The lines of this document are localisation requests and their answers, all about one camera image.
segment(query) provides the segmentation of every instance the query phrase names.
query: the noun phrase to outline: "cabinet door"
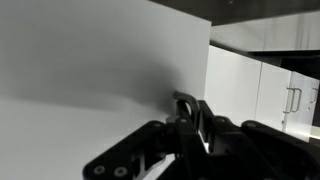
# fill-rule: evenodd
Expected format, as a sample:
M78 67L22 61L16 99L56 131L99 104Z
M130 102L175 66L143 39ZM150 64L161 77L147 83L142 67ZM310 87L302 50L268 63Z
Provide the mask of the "cabinet door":
M210 46L205 99L212 111L238 126L253 120L260 70L259 61Z
M255 120L282 131L291 71L262 63Z
M284 131L309 142L319 81L293 72L290 88L294 90L291 113L286 115Z

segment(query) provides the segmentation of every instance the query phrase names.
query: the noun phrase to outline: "robotic arm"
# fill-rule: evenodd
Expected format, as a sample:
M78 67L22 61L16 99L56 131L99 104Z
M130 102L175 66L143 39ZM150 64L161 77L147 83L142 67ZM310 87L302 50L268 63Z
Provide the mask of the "robotic arm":
M188 94L174 98L176 116L143 125L88 163L84 179L140 180L168 154L175 160L158 180L320 179L317 147L255 121L237 127Z

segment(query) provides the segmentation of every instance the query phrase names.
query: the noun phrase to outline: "metal handle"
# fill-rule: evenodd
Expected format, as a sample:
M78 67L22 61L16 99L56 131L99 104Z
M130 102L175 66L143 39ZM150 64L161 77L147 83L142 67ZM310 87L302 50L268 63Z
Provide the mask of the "metal handle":
M295 97L295 94L296 94L296 90L295 88L287 88L289 91L293 91L292 95L291 95L291 103L290 103L290 109L289 111L286 111L287 110L287 106L286 106L286 109L283 111L283 113L285 114L290 114L292 112L292 108L293 108L293 101L294 101L294 97Z
M311 104L315 104L317 102L317 99L318 99L318 89L317 88L312 88L313 90L315 90L315 96L314 96L314 99L310 102Z
M295 91L299 91L299 99L298 99L297 109L296 109L296 110L292 110L292 112L296 113L296 112L298 112L299 109L300 109L302 90L299 89L299 88L294 88L294 89L295 89Z

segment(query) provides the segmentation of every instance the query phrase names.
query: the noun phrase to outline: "white cabinet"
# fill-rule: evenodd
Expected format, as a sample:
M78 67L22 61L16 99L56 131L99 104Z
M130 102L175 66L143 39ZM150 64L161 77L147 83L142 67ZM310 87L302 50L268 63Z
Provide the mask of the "white cabinet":
M262 63L255 120L282 131L291 71Z
M212 111L238 126L253 120L260 70L259 61L210 46L205 100Z
M318 86L297 72L209 48L205 100L237 126L256 120L309 141Z
M290 81L288 100L289 111L286 114L284 131L304 141L309 141L319 81L293 72Z
M255 120L309 141L319 81L263 63Z

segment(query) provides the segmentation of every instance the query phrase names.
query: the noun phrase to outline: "white panel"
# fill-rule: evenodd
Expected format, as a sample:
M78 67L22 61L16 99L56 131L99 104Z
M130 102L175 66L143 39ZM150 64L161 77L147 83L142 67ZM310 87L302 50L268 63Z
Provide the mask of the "white panel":
M266 29L265 51L306 50L308 33L304 14L270 19Z
M210 23L164 6L2 0L0 27L0 179L82 179L174 90L204 96Z
M214 114L238 126L253 120L260 70L259 61L210 46L205 99Z
M285 132L309 142L319 81L293 72L290 87L296 90L292 112L286 115Z
M211 40L243 51L263 51L269 19L234 23L211 28Z
M291 72L262 63L255 120L282 131Z

